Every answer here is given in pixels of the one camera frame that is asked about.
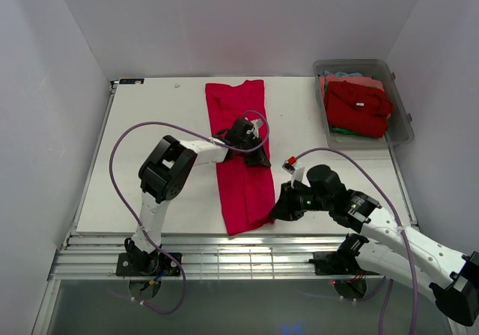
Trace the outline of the crimson red t shirt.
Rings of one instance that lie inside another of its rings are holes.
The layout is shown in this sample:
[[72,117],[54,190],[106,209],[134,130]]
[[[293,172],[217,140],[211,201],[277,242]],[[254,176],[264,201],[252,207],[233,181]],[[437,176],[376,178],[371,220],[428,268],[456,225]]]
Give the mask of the crimson red t shirt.
[[[266,116],[263,80],[247,80],[238,86],[205,85],[210,130],[229,129],[247,111]],[[275,205],[275,189],[269,167],[249,167],[240,153],[216,165],[222,216],[229,236],[256,230],[272,223],[269,212]]]

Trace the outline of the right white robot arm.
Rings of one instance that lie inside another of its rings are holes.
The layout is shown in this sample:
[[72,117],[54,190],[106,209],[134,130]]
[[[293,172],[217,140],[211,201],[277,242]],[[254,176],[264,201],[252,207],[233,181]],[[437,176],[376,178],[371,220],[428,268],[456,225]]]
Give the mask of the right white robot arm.
[[471,327],[478,317],[478,252],[448,248],[411,226],[401,226],[378,200],[340,181],[327,165],[306,170],[290,159],[269,216],[298,221],[306,212],[326,212],[351,232],[332,260],[333,272],[369,271],[416,289],[452,321]]

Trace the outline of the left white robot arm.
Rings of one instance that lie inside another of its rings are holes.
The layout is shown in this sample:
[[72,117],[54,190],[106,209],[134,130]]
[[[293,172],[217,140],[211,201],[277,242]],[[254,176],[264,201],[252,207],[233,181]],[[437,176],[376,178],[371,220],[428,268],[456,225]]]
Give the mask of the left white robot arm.
[[266,118],[246,116],[233,125],[220,129],[209,138],[179,141],[164,136],[138,171],[141,189],[141,209],[135,216],[137,229],[125,243],[130,263],[141,274],[152,274],[160,268],[157,248],[162,244],[162,226],[170,202],[183,190],[192,169],[200,165],[221,164],[242,158],[248,167],[269,167],[269,157],[263,147],[268,130]]

